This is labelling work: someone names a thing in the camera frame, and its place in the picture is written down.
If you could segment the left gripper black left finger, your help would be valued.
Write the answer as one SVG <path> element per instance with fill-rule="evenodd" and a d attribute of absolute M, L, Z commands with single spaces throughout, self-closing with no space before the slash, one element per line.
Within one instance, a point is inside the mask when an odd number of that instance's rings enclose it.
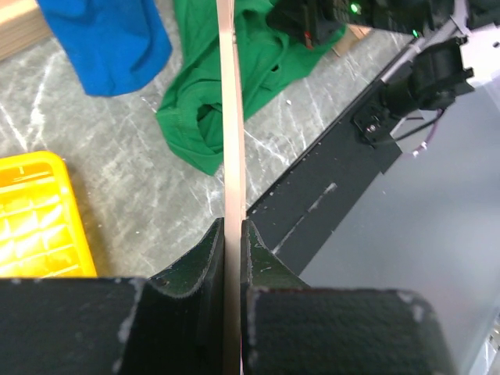
<path fill-rule="evenodd" d="M 145 283 L 124 333 L 118 374 L 220 374 L 223 369 L 223 219 Z"/>

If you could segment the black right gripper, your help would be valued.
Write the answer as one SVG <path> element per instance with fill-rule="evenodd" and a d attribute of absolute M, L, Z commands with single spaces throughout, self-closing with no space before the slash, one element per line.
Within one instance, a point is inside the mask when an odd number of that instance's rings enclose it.
<path fill-rule="evenodd" d="M 282 0 L 267 13 L 267 25 L 311 49 L 349 24 L 367 25 L 374 10 L 374 1 Z"/>

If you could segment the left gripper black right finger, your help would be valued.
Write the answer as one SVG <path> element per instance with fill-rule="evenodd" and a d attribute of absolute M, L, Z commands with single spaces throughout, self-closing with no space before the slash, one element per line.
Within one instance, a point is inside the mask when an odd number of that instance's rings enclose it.
<path fill-rule="evenodd" d="M 255 224 L 244 220 L 241 227 L 241 373 L 251 374 L 249 365 L 248 302 L 250 288 L 309 288 L 264 244 Z"/>

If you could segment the beige wooden hanger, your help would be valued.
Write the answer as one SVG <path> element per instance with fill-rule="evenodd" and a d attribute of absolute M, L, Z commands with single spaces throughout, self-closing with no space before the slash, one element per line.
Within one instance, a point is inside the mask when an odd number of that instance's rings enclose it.
<path fill-rule="evenodd" d="M 235 2 L 217 0 L 223 114 L 223 373 L 240 374 L 241 226 L 246 217 L 245 140 Z"/>

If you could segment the green tank top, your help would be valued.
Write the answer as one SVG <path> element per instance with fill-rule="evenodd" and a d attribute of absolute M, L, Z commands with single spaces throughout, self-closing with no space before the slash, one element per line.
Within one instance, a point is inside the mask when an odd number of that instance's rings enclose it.
<path fill-rule="evenodd" d="M 307 48 L 269 27 L 273 1 L 238 1 L 235 27 L 244 118 L 289 84 L 307 77 L 345 33 L 334 28 L 322 45 Z M 156 118 L 172 153 L 213 175 L 223 161 L 220 46 L 214 1 L 175 1 L 183 64 L 168 87 Z"/>

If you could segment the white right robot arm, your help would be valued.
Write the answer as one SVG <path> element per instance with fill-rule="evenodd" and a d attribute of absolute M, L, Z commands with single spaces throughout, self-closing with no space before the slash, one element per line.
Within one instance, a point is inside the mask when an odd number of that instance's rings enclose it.
<path fill-rule="evenodd" d="M 435 35 L 449 23 L 454 1 L 279 1 L 267 24 L 307 48 L 319 48 L 342 25 L 368 27 L 414 37 Z M 373 148 L 434 129 L 460 95 L 473 91 L 478 69 L 463 62 L 462 34 L 414 52 L 389 80 L 379 79 L 341 116 L 358 141 Z"/>

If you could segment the blue tank top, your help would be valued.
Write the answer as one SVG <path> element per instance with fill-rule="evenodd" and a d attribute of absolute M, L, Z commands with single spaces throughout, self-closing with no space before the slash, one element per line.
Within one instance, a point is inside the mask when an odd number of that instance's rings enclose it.
<path fill-rule="evenodd" d="M 39 1 L 52 33 L 90 96 L 143 88 L 167 64 L 172 46 L 153 1 Z"/>

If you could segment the yellow plastic basket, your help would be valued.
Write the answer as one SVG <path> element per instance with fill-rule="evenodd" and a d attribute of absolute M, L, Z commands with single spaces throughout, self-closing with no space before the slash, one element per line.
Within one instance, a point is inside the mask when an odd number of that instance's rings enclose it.
<path fill-rule="evenodd" d="M 55 153 L 1 160 L 1 275 L 97 275 L 66 164 Z"/>

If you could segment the wooden clothes rack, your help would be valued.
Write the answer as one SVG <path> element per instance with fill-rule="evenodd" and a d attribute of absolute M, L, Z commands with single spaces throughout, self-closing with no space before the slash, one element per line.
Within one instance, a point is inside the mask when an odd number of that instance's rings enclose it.
<path fill-rule="evenodd" d="M 35 0 L 1 0 L 1 60 L 52 35 Z"/>

